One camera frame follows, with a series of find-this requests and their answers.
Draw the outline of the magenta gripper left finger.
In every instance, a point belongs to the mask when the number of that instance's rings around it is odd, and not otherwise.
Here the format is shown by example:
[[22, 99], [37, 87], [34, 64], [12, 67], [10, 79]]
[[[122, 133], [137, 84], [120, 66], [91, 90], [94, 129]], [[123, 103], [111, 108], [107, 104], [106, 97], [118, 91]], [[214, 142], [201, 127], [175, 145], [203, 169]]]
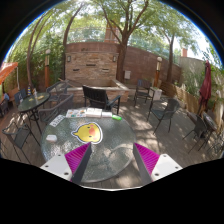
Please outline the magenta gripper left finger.
[[57, 154], [42, 165], [41, 169], [79, 185], [91, 153], [91, 144], [87, 143], [66, 154]]

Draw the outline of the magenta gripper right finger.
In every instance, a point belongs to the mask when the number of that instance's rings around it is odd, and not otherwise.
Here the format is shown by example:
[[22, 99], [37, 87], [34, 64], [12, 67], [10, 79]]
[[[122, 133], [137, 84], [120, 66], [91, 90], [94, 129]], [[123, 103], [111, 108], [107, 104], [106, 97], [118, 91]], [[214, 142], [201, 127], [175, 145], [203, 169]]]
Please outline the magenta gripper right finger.
[[151, 183], [182, 169], [168, 154], [157, 154], [137, 143], [133, 154], [143, 183]]

